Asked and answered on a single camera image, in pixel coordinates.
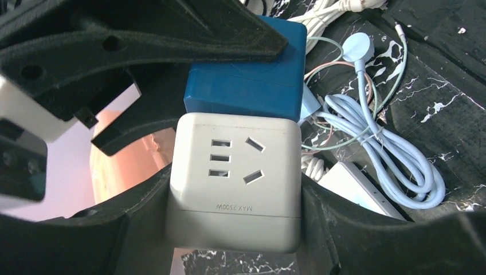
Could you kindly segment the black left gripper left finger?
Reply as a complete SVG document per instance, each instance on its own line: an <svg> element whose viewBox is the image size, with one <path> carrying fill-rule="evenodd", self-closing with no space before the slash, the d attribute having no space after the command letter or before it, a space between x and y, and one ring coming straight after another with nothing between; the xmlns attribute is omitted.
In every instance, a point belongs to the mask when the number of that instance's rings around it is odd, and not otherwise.
<svg viewBox="0 0 486 275"><path fill-rule="evenodd" d="M1 216L2 274L169 274L164 236L167 166L70 218L40 222Z"/></svg>

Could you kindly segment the small light blue charger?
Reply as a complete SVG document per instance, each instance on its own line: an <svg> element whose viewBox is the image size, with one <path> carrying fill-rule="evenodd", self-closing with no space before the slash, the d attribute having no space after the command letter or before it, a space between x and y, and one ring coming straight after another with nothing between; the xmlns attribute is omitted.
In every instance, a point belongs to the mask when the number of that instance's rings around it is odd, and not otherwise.
<svg viewBox="0 0 486 275"><path fill-rule="evenodd" d="M297 122L298 125L302 125L307 121L315 112L322 108L316 96L311 92L306 84L303 84L303 94L301 100L300 119Z"/></svg>

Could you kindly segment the white cube charger with picture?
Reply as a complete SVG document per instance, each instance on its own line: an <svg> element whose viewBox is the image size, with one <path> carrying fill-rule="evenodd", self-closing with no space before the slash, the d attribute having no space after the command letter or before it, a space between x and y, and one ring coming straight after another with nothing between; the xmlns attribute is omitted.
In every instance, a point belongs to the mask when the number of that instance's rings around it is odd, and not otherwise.
<svg viewBox="0 0 486 275"><path fill-rule="evenodd" d="M287 119L187 113L177 125L165 236L178 248L293 253L301 130Z"/></svg>

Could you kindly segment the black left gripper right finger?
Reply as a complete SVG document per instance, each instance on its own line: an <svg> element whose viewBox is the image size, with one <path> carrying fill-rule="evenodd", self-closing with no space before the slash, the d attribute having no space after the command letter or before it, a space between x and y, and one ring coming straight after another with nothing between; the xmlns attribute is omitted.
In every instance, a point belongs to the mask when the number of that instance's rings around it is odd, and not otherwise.
<svg viewBox="0 0 486 275"><path fill-rule="evenodd" d="M301 274L484 274L485 213L408 222L302 186Z"/></svg>

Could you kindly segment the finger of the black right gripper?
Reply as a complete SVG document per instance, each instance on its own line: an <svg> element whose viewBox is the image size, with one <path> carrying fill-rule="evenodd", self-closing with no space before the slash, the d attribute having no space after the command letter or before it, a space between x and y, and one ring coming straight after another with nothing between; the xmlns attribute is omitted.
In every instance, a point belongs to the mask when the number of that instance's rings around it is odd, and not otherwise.
<svg viewBox="0 0 486 275"><path fill-rule="evenodd" d="M273 61L287 44L239 1L27 1L1 16L1 75L36 95L130 65Z"/></svg>
<svg viewBox="0 0 486 275"><path fill-rule="evenodd" d="M162 129L176 127L186 112L183 96L189 63L156 63L128 70L140 97L100 131L92 144L108 156Z"/></svg>

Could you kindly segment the light blue socket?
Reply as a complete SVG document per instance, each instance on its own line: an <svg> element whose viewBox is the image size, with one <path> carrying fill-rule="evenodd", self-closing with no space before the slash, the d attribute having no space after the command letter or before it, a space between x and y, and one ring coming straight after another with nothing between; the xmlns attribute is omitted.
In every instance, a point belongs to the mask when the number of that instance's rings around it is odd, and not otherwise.
<svg viewBox="0 0 486 275"><path fill-rule="evenodd" d="M399 211L350 162L338 162L318 181L322 187L375 213L404 220Z"/></svg>

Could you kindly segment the pink translucent storage box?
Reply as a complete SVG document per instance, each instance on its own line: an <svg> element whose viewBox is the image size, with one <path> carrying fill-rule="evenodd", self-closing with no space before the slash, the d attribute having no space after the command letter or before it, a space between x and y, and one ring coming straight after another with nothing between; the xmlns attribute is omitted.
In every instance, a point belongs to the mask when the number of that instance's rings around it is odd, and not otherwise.
<svg viewBox="0 0 486 275"><path fill-rule="evenodd" d="M95 203L104 202L147 180L173 160L175 130L146 135L107 156L91 146L89 166Z"/></svg>

